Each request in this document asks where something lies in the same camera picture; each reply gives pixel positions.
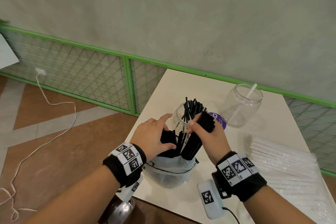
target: metal grille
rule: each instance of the metal grille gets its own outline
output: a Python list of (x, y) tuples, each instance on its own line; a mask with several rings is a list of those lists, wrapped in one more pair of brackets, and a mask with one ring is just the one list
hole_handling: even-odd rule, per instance
[(130, 110), (122, 57), (2, 31), (20, 62), (1, 71), (68, 93)]
[(166, 68), (136, 60), (130, 61), (135, 110), (136, 113), (141, 113), (163, 74), (166, 72)]
[(336, 173), (336, 108), (284, 98), (320, 168)]

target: electrical socket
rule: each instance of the electrical socket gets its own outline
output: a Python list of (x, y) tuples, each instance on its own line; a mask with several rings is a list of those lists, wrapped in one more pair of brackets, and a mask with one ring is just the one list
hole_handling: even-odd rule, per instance
[(47, 75), (47, 73), (46, 73), (43, 69), (40, 69), (40, 68), (35, 67), (35, 70), (36, 70), (37, 74), (40, 74), (40, 75)]

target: purple sticker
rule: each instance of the purple sticker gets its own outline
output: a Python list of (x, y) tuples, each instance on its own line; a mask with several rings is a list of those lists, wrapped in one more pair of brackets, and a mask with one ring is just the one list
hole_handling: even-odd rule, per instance
[(214, 112), (209, 112), (209, 114), (211, 114), (212, 117), (214, 117), (219, 122), (219, 124), (222, 125), (223, 129), (226, 128), (226, 123), (219, 114), (214, 113)]

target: hand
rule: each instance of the hand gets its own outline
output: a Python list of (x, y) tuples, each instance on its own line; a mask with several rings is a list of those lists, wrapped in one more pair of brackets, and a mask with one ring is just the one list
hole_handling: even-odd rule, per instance
[(176, 145), (172, 143), (161, 143), (162, 130), (168, 131), (166, 121), (173, 114), (167, 113), (159, 120), (150, 118), (144, 123), (141, 123), (135, 130), (130, 143), (139, 146), (146, 155), (147, 161), (152, 160), (158, 154), (176, 149)]
[(211, 162), (216, 165), (231, 148), (226, 139), (222, 125), (215, 119), (215, 128), (211, 133), (206, 132), (198, 123), (200, 113), (195, 116), (193, 120), (189, 121), (189, 128), (187, 134), (195, 132), (202, 141), (205, 152), (208, 154)]

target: power cord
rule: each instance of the power cord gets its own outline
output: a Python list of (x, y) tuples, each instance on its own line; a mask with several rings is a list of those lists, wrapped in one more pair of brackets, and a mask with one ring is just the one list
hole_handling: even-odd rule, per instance
[(14, 195), (16, 194), (16, 190), (15, 190), (15, 187), (14, 187), (13, 182), (14, 182), (14, 179), (16, 178), (16, 176), (18, 175), (19, 168), (20, 168), (21, 164), (22, 164), (27, 158), (29, 158), (31, 155), (33, 155), (36, 151), (38, 151), (42, 146), (44, 146), (44, 145), (46, 145), (46, 144), (48, 144), (48, 143), (51, 143), (51, 142), (54, 141), (56, 138), (60, 137), (60, 136), (63, 135), (64, 133), (68, 132), (69, 129), (72, 128), (72, 126), (75, 124), (75, 121), (76, 121), (76, 105), (75, 105), (75, 103), (74, 103), (74, 102), (62, 102), (62, 103), (56, 103), (56, 104), (51, 104), (51, 103), (49, 103), (47, 97), (45, 96), (45, 94), (44, 94), (44, 92), (43, 92), (43, 90), (42, 90), (42, 88), (41, 88), (41, 86), (40, 86), (38, 76), (39, 76), (39, 74), (36, 76), (36, 82), (37, 82), (37, 85), (39, 86), (39, 88), (40, 88), (40, 90), (41, 90), (41, 92), (42, 92), (42, 94), (43, 94), (45, 100), (47, 101), (47, 103), (48, 103), (49, 105), (60, 105), (60, 104), (66, 104), (66, 103), (68, 103), (68, 104), (73, 104), (73, 105), (74, 105), (74, 108), (75, 108), (75, 113), (74, 113), (75, 118), (74, 118), (74, 120), (73, 120), (73, 123), (71, 124), (71, 126), (70, 126), (67, 130), (65, 130), (64, 132), (62, 132), (61, 134), (59, 134), (59, 135), (58, 135), (57, 137), (55, 137), (53, 140), (51, 140), (51, 141), (49, 141), (49, 142), (47, 142), (47, 143), (42, 144), (41, 146), (39, 146), (36, 150), (34, 150), (31, 154), (29, 154), (28, 157), (26, 157), (25, 159), (23, 159), (23, 160), (19, 163), (19, 165), (17, 166), (16, 172), (15, 172), (15, 175), (14, 175), (13, 179), (12, 179), (11, 182), (10, 182), (10, 186), (11, 186), (12, 190), (14, 191), (14, 193), (13, 193), (12, 195), (11, 195), (10, 192), (9, 192), (8, 190), (6, 190), (5, 188), (0, 188), (0, 190), (3, 190), (4, 192), (6, 192), (6, 193), (8, 194), (8, 196), (9, 196), (9, 198), (7, 198), (5, 201), (1, 202), (0, 205), (4, 204), (4, 203), (6, 203), (8, 200), (12, 199), (12, 206), (11, 206), (11, 208), (12, 208), (12, 210), (13, 210), (13, 214), (12, 214), (12, 216), (11, 216), (11, 221), (12, 221), (12, 222), (13, 222), (13, 221), (16, 221), (16, 220), (19, 218), (19, 212), (18, 212), (18, 211), (20, 211), (20, 210), (22, 210), (22, 211), (32, 211), (32, 212), (36, 212), (36, 211), (37, 211), (37, 210), (34, 210), (34, 209), (29, 209), (29, 208), (20, 208), (20, 209), (15, 209), (15, 208), (14, 208), (14, 198), (13, 198), (13, 197), (14, 197)]
[(239, 220), (237, 219), (237, 217), (235, 216), (235, 214), (234, 214), (229, 208), (227, 208), (227, 207), (222, 207), (222, 209), (223, 209), (223, 210), (227, 210), (227, 211), (229, 211), (229, 212), (233, 215), (233, 217), (236, 219), (236, 221), (238, 222), (238, 224), (240, 224), (240, 223), (239, 223)]

